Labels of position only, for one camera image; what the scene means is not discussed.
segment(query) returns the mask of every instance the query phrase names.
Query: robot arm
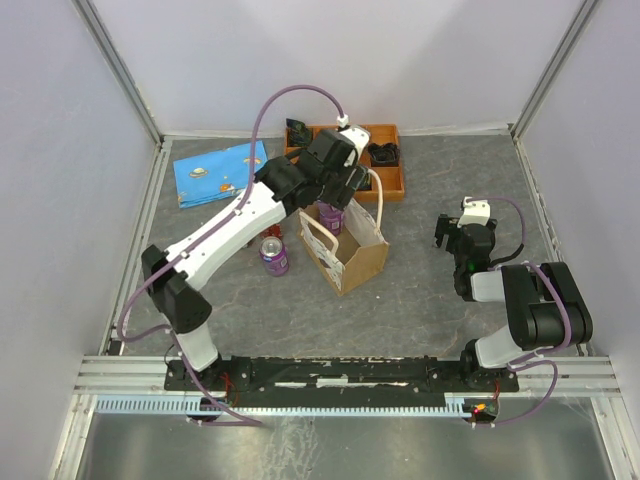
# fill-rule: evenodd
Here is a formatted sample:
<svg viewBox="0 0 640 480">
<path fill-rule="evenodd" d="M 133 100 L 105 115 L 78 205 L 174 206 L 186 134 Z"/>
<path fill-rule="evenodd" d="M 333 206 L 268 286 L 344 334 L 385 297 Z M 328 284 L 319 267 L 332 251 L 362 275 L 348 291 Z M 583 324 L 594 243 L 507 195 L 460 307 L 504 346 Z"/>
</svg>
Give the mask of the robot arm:
<svg viewBox="0 0 640 480">
<path fill-rule="evenodd" d="M 299 152 L 296 163 L 287 156 L 269 160 L 256 173 L 251 195 L 242 208 L 238 196 L 196 232 L 165 252 L 155 245 L 143 252 L 145 279 L 166 265 L 167 258 L 183 257 L 175 268 L 153 282 L 148 293 L 169 320 L 182 351 L 196 371 L 219 358 L 207 325 L 212 308 L 199 290 L 252 238 L 298 208 L 322 200 L 344 209 L 367 175 L 358 159 L 369 138 L 369 133 L 357 126 L 339 132 L 320 131 L 309 147 Z M 232 212 L 235 215 L 215 235 L 187 253 L 196 239 Z"/>
<path fill-rule="evenodd" d="M 505 304 L 508 324 L 470 342 L 465 349 L 475 368 L 503 368 L 525 352 L 562 344 L 565 329 L 558 306 L 536 273 L 525 265 L 491 270 L 490 255 L 498 224 L 490 218 L 488 202 L 469 198 L 463 200 L 459 218 L 440 215 L 435 245 L 442 246 L 448 235 L 446 250 L 454 256 L 453 277 L 458 295 L 466 301 Z M 563 262 L 552 262 L 543 263 L 540 269 L 567 311 L 571 324 L 569 345 L 588 342 L 593 333 L 591 315 L 569 268 Z"/>
</svg>

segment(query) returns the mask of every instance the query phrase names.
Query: black mounting plate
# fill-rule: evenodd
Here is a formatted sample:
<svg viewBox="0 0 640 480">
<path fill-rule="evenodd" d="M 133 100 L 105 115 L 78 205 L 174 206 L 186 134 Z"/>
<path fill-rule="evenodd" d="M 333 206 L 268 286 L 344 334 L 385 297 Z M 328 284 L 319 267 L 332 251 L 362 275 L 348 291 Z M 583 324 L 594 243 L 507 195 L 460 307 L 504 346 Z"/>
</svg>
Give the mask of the black mounting plate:
<svg viewBox="0 0 640 480">
<path fill-rule="evenodd" d="M 515 374 L 480 369 L 463 374 L 459 361 L 406 358 L 232 357 L 200 374 L 210 391 L 225 391 L 227 373 L 238 407 L 358 408 L 442 407 L 447 392 L 517 392 Z M 181 360 L 169 363 L 166 391 L 195 391 Z"/>
</svg>

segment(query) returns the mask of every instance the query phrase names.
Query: small red object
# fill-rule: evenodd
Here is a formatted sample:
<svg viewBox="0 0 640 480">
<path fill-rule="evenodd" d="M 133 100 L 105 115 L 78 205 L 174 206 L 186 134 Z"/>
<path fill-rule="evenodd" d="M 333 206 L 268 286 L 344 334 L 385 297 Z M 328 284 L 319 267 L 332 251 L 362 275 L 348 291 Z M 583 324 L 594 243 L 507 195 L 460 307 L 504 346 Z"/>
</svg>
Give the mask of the small red object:
<svg viewBox="0 0 640 480">
<path fill-rule="evenodd" d="M 271 225 L 264 232 L 262 232 L 260 236 L 262 238 L 278 237 L 280 240 L 282 240 L 282 229 L 280 228 L 280 224 L 276 223 L 274 225 Z"/>
<path fill-rule="evenodd" d="M 233 384 L 227 372 L 224 372 L 222 375 L 220 375 L 220 378 L 224 380 L 224 392 L 225 392 L 225 398 L 227 399 L 227 402 L 229 402 L 230 387 L 233 387 L 233 390 L 235 391 L 235 397 L 234 397 L 233 403 L 231 403 L 231 406 L 235 407 L 236 403 L 238 403 L 238 398 L 240 398 L 240 394 L 238 393 L 238 388 Z"/>
</svg>

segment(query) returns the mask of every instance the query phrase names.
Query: bag handle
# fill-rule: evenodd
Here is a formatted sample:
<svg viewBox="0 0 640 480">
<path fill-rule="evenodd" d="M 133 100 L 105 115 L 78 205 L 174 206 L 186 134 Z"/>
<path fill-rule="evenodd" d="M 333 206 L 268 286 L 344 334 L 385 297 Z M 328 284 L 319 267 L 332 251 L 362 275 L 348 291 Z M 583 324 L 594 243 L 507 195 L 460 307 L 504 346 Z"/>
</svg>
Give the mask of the bag handle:
<svg viewBox="0 0 640 480">
<path fill-rule="evenodd" d="M 309 215 L 307 215 L 304 211 L 300 210 L 298 213 L 300 214 L 300 218 L 303 218 L 307 223 L 310 223 L 311 225 L 316 227 L 318 230 L 324 233 L 329 240 L 331 240 L 331 243 L 333 244 L 333 246 L 331 247 L 331 253 L 335 255 L 336 252 L 338 251 L 338 239 L 335 237 L 335 235 L 331 233 L 329 230 L 327 230 L 326 228 L 324 228 L 316 220 L 314 220 Z"/>
<path fill-rule="evenodd" d="M 384 196 L 382 193 L 382 180 L 380 180 L 380 175 L 373 170 L 372 168 L 368 168 L 369 174 L 375 179 L 376 184 L 378 185 L 378 214 L 376 215 L 376 227 L 378 228 L 378 232 L 380 231 L 380 225 L 382 224 L 382 204 L 384 201 Z"/>
</svg>

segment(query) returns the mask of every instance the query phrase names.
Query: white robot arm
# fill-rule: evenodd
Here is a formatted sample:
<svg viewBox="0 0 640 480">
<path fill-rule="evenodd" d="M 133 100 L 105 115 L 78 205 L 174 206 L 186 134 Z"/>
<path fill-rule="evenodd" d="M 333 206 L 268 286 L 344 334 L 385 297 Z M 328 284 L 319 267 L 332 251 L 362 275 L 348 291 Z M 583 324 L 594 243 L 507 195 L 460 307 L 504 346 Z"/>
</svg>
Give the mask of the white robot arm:
<svg viewBox="0 0 640 480">
<path fill-rule="evenodd" d="M 182 351 L 196 371 L 204 370 L 219 358 L 207 321 L 211 305 L 199 291 L 234 253 L 298 208 L 322 200 L 343 209 L 367 174 L 358 160 L 369 138 L 369 133 L 357 126 L 347 126 L 340 131 L 322 130 L 307 149 L 296 152 L 297 163 L 286 156 L 269 160 L 255 175 L 246 201 L 241 196 L 245 191 L 165 252 L 155 245 L 145 250 L 142 255 L 145 278 L 166 265 L 167 258 L 183 257 L 176 267 L 152 284 L 149 294 L 171 323 Z M 187 250 L 230 213 L 234 213 L 231 220 L 214 235 Z"/>
</svg>

